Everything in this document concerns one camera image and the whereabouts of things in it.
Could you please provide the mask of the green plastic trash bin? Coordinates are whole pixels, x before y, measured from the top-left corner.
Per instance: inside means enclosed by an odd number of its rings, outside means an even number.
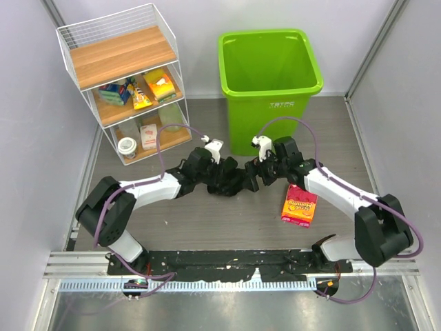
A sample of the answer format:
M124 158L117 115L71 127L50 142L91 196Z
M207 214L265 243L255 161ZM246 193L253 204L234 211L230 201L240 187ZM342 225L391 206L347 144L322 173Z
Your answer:
M253 155L252 138L291 136L324 80L305 32L295 28L227 32L218 38L232 154Z

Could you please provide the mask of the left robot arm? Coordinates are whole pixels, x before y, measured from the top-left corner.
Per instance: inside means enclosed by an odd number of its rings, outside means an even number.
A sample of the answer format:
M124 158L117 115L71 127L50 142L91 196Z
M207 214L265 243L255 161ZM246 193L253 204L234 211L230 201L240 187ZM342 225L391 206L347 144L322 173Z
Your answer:
M118 182L102 178L76 211L76 220L94 237L95 244L114 253L131 274L147 271L147 250L126 230L132 212L162 200L193 192L196 185L216 178L223 159L218 152L195 148L180 166L155 177Z

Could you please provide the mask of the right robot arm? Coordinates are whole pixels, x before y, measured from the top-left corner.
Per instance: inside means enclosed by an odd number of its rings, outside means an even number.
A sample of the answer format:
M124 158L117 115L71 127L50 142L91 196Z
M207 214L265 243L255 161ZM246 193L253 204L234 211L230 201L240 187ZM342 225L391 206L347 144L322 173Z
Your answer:
M393 195L379 197L365 192L317 160L304 159L291 137L272 141L261 135L252 139L252 146L258 148L258 156L245 164L245 188L256 192L258 179L265 186L284 179L301 192L324 199L353 221L353 236L331 234L313 244L311 264L315 270L327 272L343 259L362 259L379 267L413 245L411 229Z

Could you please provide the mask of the black trash bag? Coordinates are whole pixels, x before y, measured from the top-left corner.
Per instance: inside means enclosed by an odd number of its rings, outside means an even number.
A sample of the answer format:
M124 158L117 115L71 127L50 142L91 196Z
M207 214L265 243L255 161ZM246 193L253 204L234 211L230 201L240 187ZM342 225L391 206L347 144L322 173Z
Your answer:
M233 157L227 157L209 167L205 184L210 194L232 197L243 189L244 180L245 171L238 167L238 162Z

